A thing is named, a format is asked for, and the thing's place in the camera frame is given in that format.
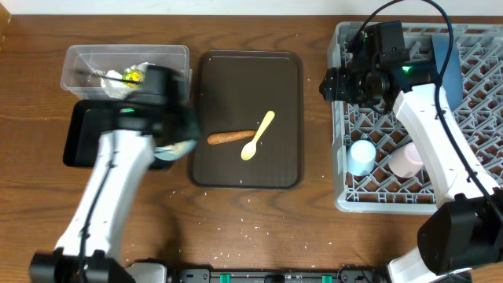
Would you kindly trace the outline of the light blue plastic cup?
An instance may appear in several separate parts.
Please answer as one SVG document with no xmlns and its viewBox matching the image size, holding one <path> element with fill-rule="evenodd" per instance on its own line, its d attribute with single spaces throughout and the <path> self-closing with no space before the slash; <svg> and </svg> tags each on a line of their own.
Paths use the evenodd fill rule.
<svg viewBox="0 0 503 283">
<path fill-rule="evenodd" d="M 375 164 L 376 147 L 368 140 L 355 141 L 347 151 L 347 171 L 354 176 L 369 175 Z"/>
</svg>

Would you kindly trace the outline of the pink plastic cup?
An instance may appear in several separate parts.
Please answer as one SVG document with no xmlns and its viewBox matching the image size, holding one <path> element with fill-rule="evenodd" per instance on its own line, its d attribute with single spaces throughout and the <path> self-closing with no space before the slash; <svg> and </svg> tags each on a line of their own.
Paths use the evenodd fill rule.
<svg viewBox="0 0 503 283">
<path fill-rule="evenodd" d="M 410 142 L 391 154 L 388 162 L 391 171 L 400 178 L 411 178 L 424 166 L 420 154 L 413 142 Z"/>
</svg>

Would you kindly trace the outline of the dark blue plate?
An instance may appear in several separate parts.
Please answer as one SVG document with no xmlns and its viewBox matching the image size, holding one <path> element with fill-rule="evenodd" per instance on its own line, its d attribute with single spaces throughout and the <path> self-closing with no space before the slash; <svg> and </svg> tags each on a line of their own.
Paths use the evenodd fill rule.
<svg viewBox="0 0 503 283">
<path fill-rule="evenodd" d="M 431 51 L 433 61 L 436 64 L 438 72 L 441 71 L 444 60 L 446 59 L 447 50 L 449 45 L 448 35 L 435 34 L 431 36 Z M 453 112 L 461 105 L 463 100 L 463 84 L 461 75 L 461 63 L 459 58 L 459 51 L 455 44 L 451 50 L 450 59 L 443 76 L 442 86 L 446 91 L 446 98 Z"/>
</svg>

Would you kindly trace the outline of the yellow plastic spoon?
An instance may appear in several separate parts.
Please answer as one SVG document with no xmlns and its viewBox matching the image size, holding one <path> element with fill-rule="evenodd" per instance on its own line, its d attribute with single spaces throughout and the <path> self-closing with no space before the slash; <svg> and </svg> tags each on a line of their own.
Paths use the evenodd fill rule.
<svg viewBox="0 0 503 283">
<path fill-rule="evenodd" d="M 256 153 L 256 147 L 259 139 L 263 135 L 263 133 L 266 131 L 267 127 L 272 123 L 275 117 L 275 112 L 274 111 L 268 111 L 264 118 L 263 121 L 259 125 L 259 129 L 256 131 L 253 139 L 247 143 L 243 149 L 241 150 L 240 153 L 240 158 L 242 160 L 250 160 Z"/>
</svg>

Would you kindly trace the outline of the orange brown food piece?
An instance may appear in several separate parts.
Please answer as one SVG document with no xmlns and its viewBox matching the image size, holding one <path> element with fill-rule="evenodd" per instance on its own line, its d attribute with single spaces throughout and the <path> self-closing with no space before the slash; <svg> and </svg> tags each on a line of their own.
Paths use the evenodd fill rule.
<svg viewBox="0 0 503 283">
<path fill-rule="evenodd" d="M 219 145 L 227 142 L 239 141 L 255 136 L 255 130 L 240 130 L 211 134 L 207 137 L 209 145 Z"/>
</svg>

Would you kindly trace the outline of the light blue bowl with rice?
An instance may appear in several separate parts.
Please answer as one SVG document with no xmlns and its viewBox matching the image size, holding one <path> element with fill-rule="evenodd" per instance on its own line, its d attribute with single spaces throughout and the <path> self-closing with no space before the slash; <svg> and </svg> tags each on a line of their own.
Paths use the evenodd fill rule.
<svg viewBox="0 0 503 283">
<path fill-rule="evenodd" d="M 195 146 L 196 140 L 191 139 L 164 147 L 156 147 L 154 157 L 165 161 L 175 161 L 190 153 Z"/>
</svg>

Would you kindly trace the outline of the colourful snack wrapper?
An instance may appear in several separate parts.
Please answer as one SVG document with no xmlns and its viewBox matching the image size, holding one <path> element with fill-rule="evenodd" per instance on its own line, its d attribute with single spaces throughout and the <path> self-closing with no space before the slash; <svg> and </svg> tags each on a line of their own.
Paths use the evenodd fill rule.
<svg viewBox="0 0 503 283">
<path fill-rule="evenodd" d="M 128 68 L 123 73 L 122 79 L 125 80 L 125 85 L 130 88 L 138 87 L 139 83 L 145 78 L 145 73 L 139 69 Z"/>
</svg>

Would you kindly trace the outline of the white paper napkin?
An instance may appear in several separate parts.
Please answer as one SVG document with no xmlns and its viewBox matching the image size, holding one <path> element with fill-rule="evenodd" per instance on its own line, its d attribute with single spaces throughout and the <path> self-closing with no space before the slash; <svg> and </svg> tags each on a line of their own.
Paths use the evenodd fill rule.
<svg viewBox="0 0 503 283">
<path fill-rule="evenodd" d="M 133 64 L 128 68 L 139 69 L 140 71 L 143 71 L 145 73 L 148 65 L 149 65 L 149 62 L 144 62 L 141 64 Z M 125 80 L 123 80 L 122 77 L 123 77 L 123 73 L 128 68 L 125 68 L 121 72 L 118 72 L 116 70 L 109 70 L 106 73 L 101 72 L 101 75 L 106 76 L 106 79 L 101 78 L 101 87 L 105 90 L 105 93 L 109 97 L 123 99 L 133 89 L 136 89 L 139 87 L 139 85 L 138 85 L 138 87 L 136 87 L 136 88 L 130 88 L 124 84 Z"/>
</svg>

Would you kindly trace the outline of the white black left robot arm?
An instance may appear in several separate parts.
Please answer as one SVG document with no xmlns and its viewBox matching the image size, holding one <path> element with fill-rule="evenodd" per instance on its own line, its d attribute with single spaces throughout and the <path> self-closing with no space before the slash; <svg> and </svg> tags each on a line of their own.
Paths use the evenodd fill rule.
<svg viewBox="0 0 503 283">
<path fill-rule="evenodd" d="M 75 214 L 51 253 L 37 252 L 33 282 L 175 282 L 163 263 L 122 267 L 123 229 L 145 173 L 155 160 L 173 162 L 201 136 L 183 75 L 149 65 L 139 87 L 111 107 L 111 130 L 99 137 L 97 158 Z"/>
</svg>

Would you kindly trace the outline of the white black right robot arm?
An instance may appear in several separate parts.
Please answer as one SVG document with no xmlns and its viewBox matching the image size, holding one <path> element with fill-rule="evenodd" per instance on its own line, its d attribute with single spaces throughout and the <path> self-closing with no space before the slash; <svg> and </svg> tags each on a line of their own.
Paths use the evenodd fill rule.
<svg viewBox="0 0 503 283">
<path fill-rule="evenodd" d="M 327 70 L 328 102 L 384 104 L 405 127 L 427 169 L 438 205 L 417 246 L 393 259 L 382 282 L 463 282 L 468 272 L 502 260 L 502 191 L 477 160 L 443 88 L 445 67 L 412 61 L 398 21 L 365 20 L 345 46 L 351 63 Z"/>
</svg>

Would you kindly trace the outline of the grey plastic dishwasher rack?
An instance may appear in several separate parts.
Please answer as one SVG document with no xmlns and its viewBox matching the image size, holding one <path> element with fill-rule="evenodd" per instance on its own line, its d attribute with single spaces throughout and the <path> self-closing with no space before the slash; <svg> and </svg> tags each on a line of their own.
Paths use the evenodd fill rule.
<svg viewBox="0 0 503 283">
<path fill-rule="evenodd" d="M 454 44 L 461 66 L 462 101 L 453 116 L 479 162 L 502 181 L 502 26 L 454 24 Z M 342 212 L 430 215 L 435 194 L 421 169 L 412 178 L 394 175 L 387 165 L 391 153 L 410 142 L 393 114 L 343 102 L 332 103 L 332 178 L 335 206 Z M 370 175 L 348 173 L 347 150 L 366 139 L 376 147 Z"/>
</svg>

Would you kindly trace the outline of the clear plastic waste bin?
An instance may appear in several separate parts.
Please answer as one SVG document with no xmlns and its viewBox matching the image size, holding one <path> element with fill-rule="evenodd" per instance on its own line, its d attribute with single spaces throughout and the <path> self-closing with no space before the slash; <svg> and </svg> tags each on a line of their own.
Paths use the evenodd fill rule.
<svg viewBox="0 0 503 283">
<path fill-rule="evenodd" d="M 101 72 L 123 71 L 133 64 L 149 62 L 172 68 L 183 77 L 190 88 L 192 70 L 189 49 L 184 45 L 108 44 L 74 45 L 68 48 L 64 60 L 61 88 L 80 99 L 118 99 L 109 97 L 101 87 Z"/>
</svg>

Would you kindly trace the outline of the dark brown serving tray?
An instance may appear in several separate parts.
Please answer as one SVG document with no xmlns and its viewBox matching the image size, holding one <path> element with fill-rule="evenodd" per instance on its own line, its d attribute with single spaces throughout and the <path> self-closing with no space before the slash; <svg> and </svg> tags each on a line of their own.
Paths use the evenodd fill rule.
<svg viewBox="0 0 503 283">
<path fill-rule="evenodd" d="M 189 177 L 201 187 L 291 189 L 303 178 L 303 66 L 294 53 L 211 51 L 200 61 L 194 103 L 202 138 L 189 158 Z M 248 138 L 210 145 L 208 136 L 258 130 L 275 117 L 242 160 Z"/>
</svg>

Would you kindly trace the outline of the black rectangular tray bin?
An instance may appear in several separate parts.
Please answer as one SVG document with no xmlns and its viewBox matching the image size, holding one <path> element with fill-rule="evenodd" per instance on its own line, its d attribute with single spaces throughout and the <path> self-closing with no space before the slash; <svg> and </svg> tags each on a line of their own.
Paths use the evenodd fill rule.
<svg viewBox="0 0 503 283">
<path fill-rule="evenodd" d="M 121 153 L 139 153 L 144 146 L 149 169 L 166 170 L 172 162 L 155 154 L 181 140 L 180 113 L 179 107 L 163 100 L 81 100 L 72 111 L 63 162 L 68 167 L 94 167 L 100 156 L 118 162 Z"/>
</svg>

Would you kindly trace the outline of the black rail at table edge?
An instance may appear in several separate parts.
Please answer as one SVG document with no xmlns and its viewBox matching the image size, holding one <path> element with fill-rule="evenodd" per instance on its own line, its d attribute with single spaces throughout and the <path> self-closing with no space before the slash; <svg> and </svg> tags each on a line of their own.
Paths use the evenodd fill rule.
<svg viewBox="0 0 503 283">
<path fill-rule="evenodd" d="M 343 265 L 335 270 L 214 268 L 209 265 L 171 266 L 167 283 L 388 283 L 381 269 Z"/>
</svg>

